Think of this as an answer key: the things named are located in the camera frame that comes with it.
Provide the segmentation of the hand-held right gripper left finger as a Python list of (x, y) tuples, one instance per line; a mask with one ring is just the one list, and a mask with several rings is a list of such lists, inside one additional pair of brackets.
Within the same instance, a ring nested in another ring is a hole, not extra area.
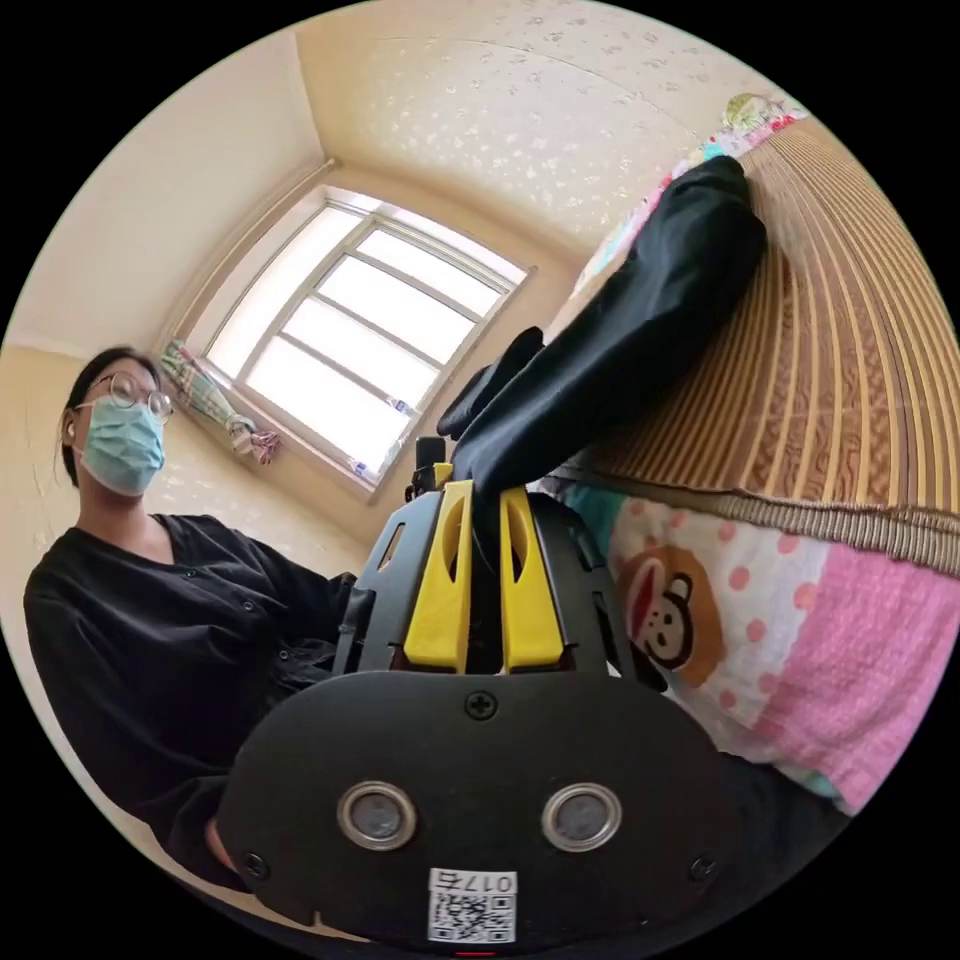
[(439, 493), (417, 598), (403, 645), (407, 661), (428, 670), (467, 665), (472, 592), (473, 485), (447, 484)]

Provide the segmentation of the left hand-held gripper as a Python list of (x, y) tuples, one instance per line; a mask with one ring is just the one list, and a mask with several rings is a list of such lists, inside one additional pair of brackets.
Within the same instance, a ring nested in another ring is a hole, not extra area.
[(405, 500), (441, 490), (449, 481), (453, 466), (447, 460), (443, 437), (420, 437), (415, 443), (415, 469), (405, 490)]

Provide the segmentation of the person's right hand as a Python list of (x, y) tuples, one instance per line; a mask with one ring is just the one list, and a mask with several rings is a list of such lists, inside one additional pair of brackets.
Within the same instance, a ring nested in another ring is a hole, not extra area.
[(208, 882), (223, 889), (247, 893), (248, 888), (222, 842), (215, 817), (208, 820), (204, 839), (215, 864)]

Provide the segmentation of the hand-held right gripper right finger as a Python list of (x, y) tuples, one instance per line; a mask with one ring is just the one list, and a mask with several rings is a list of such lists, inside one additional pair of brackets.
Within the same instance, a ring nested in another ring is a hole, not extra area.
[(557, 667), (563, 639), (527, 490), (499, 502), (503, 667), (506, 673)]

